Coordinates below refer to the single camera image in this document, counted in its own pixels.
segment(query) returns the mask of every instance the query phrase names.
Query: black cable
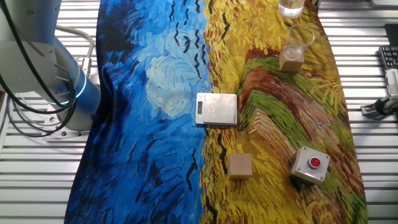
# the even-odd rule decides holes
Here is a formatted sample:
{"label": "black cable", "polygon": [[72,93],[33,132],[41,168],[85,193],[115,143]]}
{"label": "black cable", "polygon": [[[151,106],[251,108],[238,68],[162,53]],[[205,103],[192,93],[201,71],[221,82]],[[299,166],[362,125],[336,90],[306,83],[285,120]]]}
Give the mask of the black cable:
{"label": "black cable", "polygon": [[60,113],[62,111],[65,111],[66,109],[58,109],[55,111],[42,111],[42,110],[37,110],[34,108],[31,108],[30,106],[26,106],[25,104],[23,104],[20,100],[18,100],[18,98],[13,94],[13,92],[8,88],[6,82],[2,79],[2,76],[0,74],[0,84],[2,86],[2,88],[4,89],[4,91],[8,94],[8,96],[14,101],[16,102],[19,106],[21,106],[22,108],[33,112],[33,113],[38,113],[38,114],[57,114]]}
{"label": "black cable", "polygon": [[27,133],[23,132],[21,129],[19,129],[19,128],[17,127],[16,123],[14,122],[14,120],[12,119],[12,116],[11,116],[11,114],[10,114],[10,109],[9,109],[10,100],[11,100],[11,98],[8,98],[8,99],[7,99],[7,105],[6,105],[7,116],[8,116],[8,118],[9,118],[10,123],[12,124],[12,126],[13,126],[19,133],[21,133],[21,134],[24,135],[24,136],[30,137],[30,138],[42,138],[42,137],[46,137],[46,136],[49,136],[49,135],[51,135],[51,134],[53,134],[53,133],[55,133],[55,132],[61,130],[61,129],[62,129],[63,127],[65,127],[65,126],[67,125],[67,123],[70,121],[70,119],[72,118],[72,114],[75,112],[75,109],[76,109],[76,103],[74,102],[74,103],[72,104],[72,108],[69,109],[68,114],[67,114],[65,120],[63,120],[63,122],[61,123],[61,125],[60,125],[59,127],[55,128],[53,131],[40,129],[40,128],[38,128],[38,127],[33,126],[33,124],[31,125],[29,122],[26,122],[27,124],[31,125],[33,128],[38,129],[38,130],[40,130],[40,131],[46,132],[46,134],[41,134],[41,135],[38,135],[38,134],[27,134]]}
{"label": "black cable", "polygon": [[6,19],[7,19],[7,22],[8,22],[8,25],[9,25],[9,27],[10,27],[10,30],[11,30],[11,32],[12,32],[12,34],[13,34],[13,36],[14,36],[16,42],[17,42],[17,45],[18,45],[18,47],[19,47],[19,50],[21,51],[21,54],[22,54],[22,56],[24,57],[24,59],[25,59],[27,65],[29,66],[29,68],[30,68],[30,70],[32,71],[33,75],[36,77],[36,79],[37,79],[38,83],[40,84],[40,86],[43,88],[44,92],[46,92],[46,94],[50,97],[50,99],[51,99],[52,101],[54,101],[54,103],[55,103],[57,106],[59,106],[59,107],[61,107],[61,108],[63,108],[63,109],[69,109],[69,108],[71,108],[71,106],[73,105],[73,97],[74,97],[74,96],[73,96],[72,94],[70,95],[69,102],[67,103],[66,106],[62,105],[62,104],[53,96],[53,94],[52,94],[51,91],[47,88],[47,86],[45,85],[43,79],[40,77],[39,73],[38,73],[37,70],[35,69],[35,67],[34,67],[34,65],[33,65],[33,63],[32,63],[32,61],[30,60],[30,58],[29,58],[29,56],[28,56],[28,54],[27,54],[27,52],[26,52],[26,50],[25,50],[25,48],[24,48],[24,45],[22,44],[21,38],[19,38],[18,31],[17,31],[17,29],[16,29],[16,27],[15,27],[14,22],[12,21],[10,12],[9,12],[9,10],[8,10],[7,4],[6,4],[6,0],[0,0],[0,3],[1,3],[0,6],[2,7],[3,13],[4,13],[4,15],[5,15]]}

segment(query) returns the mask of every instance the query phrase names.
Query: black keyboard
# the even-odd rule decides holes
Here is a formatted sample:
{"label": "black keyboard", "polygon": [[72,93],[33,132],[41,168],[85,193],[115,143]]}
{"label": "black keyboard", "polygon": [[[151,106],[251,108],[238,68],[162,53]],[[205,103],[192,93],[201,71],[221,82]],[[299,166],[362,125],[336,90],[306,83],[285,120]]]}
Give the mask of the black keyboard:
{"label": "black keyboard", "polygon": [[393,60],[398,61],[398,47],[384,46],[379,48],[381,63],[385,70],[392,68]]}

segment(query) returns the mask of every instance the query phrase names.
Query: blue painted sky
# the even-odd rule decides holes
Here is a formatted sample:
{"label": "blue painted sky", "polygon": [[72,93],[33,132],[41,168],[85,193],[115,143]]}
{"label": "blue painted sky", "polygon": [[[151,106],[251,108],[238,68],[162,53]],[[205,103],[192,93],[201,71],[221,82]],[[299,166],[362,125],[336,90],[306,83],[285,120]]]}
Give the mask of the blue painted sky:
{"label": "blue painted sky", "polygon": [[65,223],[198,223],[210,92],[202,1],[103,0],[97,30],[102,99]]}

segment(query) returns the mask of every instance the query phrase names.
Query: green brushstroke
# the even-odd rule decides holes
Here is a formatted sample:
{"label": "green brushstroke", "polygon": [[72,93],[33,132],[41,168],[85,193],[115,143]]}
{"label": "green brushstroke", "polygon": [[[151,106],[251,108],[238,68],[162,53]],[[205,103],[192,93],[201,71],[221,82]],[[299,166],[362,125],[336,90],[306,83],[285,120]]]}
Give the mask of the green brushstroke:
{"label": "green brushstroke", "polygon": [[254,58],[250,59],[243,71],[243,76],[241,78],[241,85],[239,86],[237,94],[240,95],[243,91],[244,84],[246,82],[246,77],[249,72],[255,68],[264,68],[267,71],[275,73],[280,78],[287,80],[293,83],[303,95],[311,100],[315,100],[320,105],[324,107],[326,112],[336,118],[337,122],[335,126],[337,128],[333,128],[333,131],[339,137],[340,142],[344,145],[347,151],[355,151],[354,142],[352,139],[352,135],[350,132],[350,128],[340,119],[339,114],[343,114],[345,116],[345,112],[343,109],[338,107],[338,112],[335,111],[334,106],[330,106],[328,103],[330,101],[330,95],[326,98],[326,102],[322,103],[322,98],[325,90],[316,91],[313,95],[310,94],[310,91],[316,88],[318,85],[311,81],[309,78],[305,78],[303,76],[303,70],[301,69],[298,73],[292,72],[281,72],[279,71],[279,59],[278,58]]}
{"label": "green brushstroke", "polygon": [[278,128],[289,138],[296,149],[302,146],[313,147],[309,137],[296,120],[289,108],[275,97],[259,90],[253,90],[248,98],[247,107],[240,114],[240,130],[245,130],[254,121],[256,110],[260,109],[270,117]]}

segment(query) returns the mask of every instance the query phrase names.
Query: digital scale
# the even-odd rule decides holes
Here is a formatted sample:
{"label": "digital scale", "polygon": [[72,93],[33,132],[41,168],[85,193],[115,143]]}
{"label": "digital scale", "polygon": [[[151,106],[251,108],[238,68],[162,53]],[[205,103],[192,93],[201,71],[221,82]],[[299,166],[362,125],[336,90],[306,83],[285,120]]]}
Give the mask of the digital scale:
{"label": "digital scale", "polygon": [[197,124],[236,125],[238,97],[235,94],[198,93]]}

